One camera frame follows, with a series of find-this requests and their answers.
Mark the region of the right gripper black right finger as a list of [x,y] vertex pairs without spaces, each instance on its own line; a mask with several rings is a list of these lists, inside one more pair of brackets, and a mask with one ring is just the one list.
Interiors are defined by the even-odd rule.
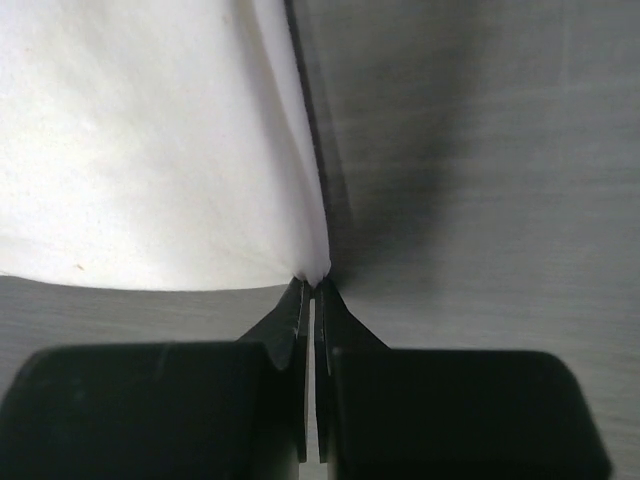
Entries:
[[315,289],[319,458],[332,479],[607,479],[582,389],[531,350],[398,349]]

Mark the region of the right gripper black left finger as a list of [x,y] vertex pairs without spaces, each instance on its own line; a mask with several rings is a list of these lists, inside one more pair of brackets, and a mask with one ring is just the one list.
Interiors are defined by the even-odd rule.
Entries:
[[310,287],[234,341],[47,348],[1,404],[5,479],[295,479]]

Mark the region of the white t shirt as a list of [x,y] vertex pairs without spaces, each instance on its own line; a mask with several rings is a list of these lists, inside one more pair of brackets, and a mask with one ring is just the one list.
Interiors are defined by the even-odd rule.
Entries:
[[281,1],[5,1],[1,272],[212,291],[331,266]]

